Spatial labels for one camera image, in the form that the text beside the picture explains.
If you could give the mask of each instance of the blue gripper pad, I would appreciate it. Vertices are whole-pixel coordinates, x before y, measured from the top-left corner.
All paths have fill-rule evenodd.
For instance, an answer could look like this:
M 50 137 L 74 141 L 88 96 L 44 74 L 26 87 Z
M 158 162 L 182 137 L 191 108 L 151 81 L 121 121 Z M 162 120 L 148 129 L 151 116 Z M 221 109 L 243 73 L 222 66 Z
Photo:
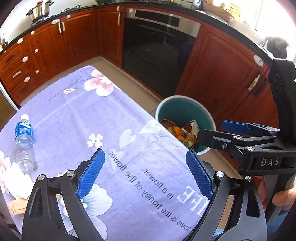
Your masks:
M 249 134 L 251 133 L 251 128 L 245 123 L 233 122 L 233 121 L 223 121 L 221 128 L 224 131 L 229 131 L 237 134 Z
M 212 190 L 212 180 L 209 178 L 200 161 L 191 150 L 187 151 L 186 163 L 202 195 L 211 200 L 214 195 Z
M 78 189 L 76 195 L 79 199 L 82 199 L 84 196 L 89 194 L 104 163 L 105 152 L 102 149 L 98 149 L 91 157 L 90 164 L 78 181 Z

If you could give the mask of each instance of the white bottle cap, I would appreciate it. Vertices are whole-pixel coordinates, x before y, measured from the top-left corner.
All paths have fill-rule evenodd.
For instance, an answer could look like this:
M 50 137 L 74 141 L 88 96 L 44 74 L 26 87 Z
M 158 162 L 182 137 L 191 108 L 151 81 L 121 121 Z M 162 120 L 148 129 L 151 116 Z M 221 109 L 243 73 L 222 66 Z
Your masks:
M 29 116 L 27 114 L 23 114 L 20 119 L 29 121 Z

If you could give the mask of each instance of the black countertop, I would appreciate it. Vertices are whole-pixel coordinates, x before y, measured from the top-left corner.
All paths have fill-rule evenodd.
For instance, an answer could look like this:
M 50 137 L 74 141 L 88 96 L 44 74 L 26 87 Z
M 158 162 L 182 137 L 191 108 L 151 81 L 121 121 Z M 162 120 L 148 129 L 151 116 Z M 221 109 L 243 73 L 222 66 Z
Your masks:
M 30 27 L 27 29 L 25 32 L 21 33 L 19 36 L 17 36 L 14 40 L 12 40 L 8 46 L 0 53 L 0 55 L 7 50 L 11 45 L 17 42 L 18 39 L 22 38 L 24 35 L 30 33 L 34 29 L 40 27 L 41 25 L 51 22 L 54 19 L 61 18 L 63 16 L 69 15 L 74 12 L 79 12 L 82 10 L 88 10 L 88 9 L 93 9 L 93 8 L 101 8 L 101 7 L 110 7 L 110 6 L 123 6 L 123 5 L 129 5 L 129 6 L 143 6 L 143 7 L 155 7 L 159 9 L 167 9 L 171 10 L 174 12 L 179 12 L 183 13 L 195 18 L 200 19 L 201 21 L 208 23 L 223 32 L 227 33 L 228 35 L 232 36 L 239 42 L 241 42 L 243 45 L 245 45 L 247 48 L 249 48 L 254 54 L 258 55 L 262 60 L 268 65 L 271 66 L 272 63 L 272 57 L 270 54 L 265 51 L 263 48 L 261 48 L 259 45 L 254 43 L 251 39 L 246 37 L 244 34 L 241 32 L 237 31 L 230 25 L 214 18 L 209 15 L 206 15 L 202 12 L 199 11 L 194 11 L 190 8 L 182 7 L 176 4 L 168 4 L 167 2 L 161 3 L 161 2 L 153 2 L 153 1 L 130 1 L 130 0 L 120 0 L 119 2 L 114 2 L 114 3 L 108 3 L 108 4 L 98 4 L 98 5 L 93 5 L 93 6 L 88 6 L 88 7 L 82 7 L 82 8 L 77 8 L 77 9 L 72 9 L 68 10 L 67 12 L 63 12 L 57 15 L 54 15 L 42 22 L 39 22 L 38 24 Z

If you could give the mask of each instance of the tablecloth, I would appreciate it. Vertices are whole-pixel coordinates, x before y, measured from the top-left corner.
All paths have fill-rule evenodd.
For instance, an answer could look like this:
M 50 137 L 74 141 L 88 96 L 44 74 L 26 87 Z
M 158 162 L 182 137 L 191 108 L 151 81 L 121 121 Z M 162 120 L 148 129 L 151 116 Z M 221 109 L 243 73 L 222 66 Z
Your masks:
M 105 240 L 181 241 L 199 222 L 209 200 L 186 165 L 188 150 L 94 67 L 61 78 L 15 114 L 0 132 L 5 157 L 15 148 L 22 114 L 35 130 L 33 182 L 76 169 L 104 150 L 105 164 L 81 201 Z M 4 198 L 14 199 L 7 192 Z M 75 235 L 62 199 L 58 205 Z M 21 232 L 23 215 L 12 217 Z

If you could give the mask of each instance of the drawer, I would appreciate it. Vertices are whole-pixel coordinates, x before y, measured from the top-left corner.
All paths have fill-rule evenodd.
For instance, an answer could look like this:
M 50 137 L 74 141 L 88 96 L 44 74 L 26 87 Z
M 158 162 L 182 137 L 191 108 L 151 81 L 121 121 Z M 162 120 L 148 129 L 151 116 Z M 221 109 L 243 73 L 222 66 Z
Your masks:
M 18 61 L 27 55 L 27 49 L 23 43 L 11 46 L 0 56 L 0 71 L 3 76 Z
M 7 71 L 1 78 L 7 91 L 11 91 L 18 83 L 24 80 L 33 69 L 28 62 L 20 61 Z
M 27 98 L 34 90 L 39 87 L 37 76 L 34 72 L 28 75 L 30 80 L 25 82 L 22 80 L 11 92 L 10 96 L 15 103 L 20 104 L 25 98 Z

